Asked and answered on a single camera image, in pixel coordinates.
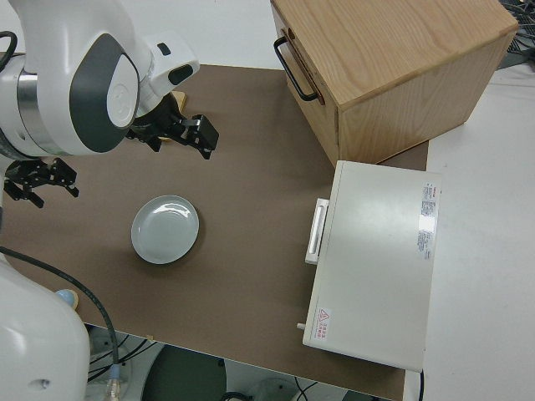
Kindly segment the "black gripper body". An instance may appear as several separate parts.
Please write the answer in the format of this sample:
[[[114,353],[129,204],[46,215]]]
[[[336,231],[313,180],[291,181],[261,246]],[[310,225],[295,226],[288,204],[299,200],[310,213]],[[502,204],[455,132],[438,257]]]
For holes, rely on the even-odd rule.
[[[28,185],[34,188],[41,185],[53,185],[51,165],[41,159],[16,160],[9,165],[5,173],[4,187],[10,185]]]
[[[148,114],[137,117],[132,124],[134,138],[167,138],[173,127],[184,118],[173,94],[167,94]]]

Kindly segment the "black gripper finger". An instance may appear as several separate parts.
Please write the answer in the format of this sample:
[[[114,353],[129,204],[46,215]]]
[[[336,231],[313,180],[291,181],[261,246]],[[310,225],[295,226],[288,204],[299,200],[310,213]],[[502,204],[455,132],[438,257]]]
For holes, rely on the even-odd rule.
[[[75,186],[77,173],[60,158],[55,158],[52,163],[52,182],[56,186],[63,187],[71,196],[78,197],[79,189]]]
[[[142,144],[148,145],[154,152],[161,149],[161,139],[146,129],[130,128],[125,135],[128,140],[138,140]]]
[[[209,160],[219,139],[211,121],[204,114],[197,114],[190,119],[180,119],[178,125],[184,129],[179,142],[195,148],[205,160]]]
[[[43,199],[38,196],[36,193],[32,192],[31,190],[25,190],[19,188],[14,182],[10,180],[4,181],[4,191],[8,194],[8,196],[13,199],[14,201],[30,201],[38,208],[43,208],[44,201]]]

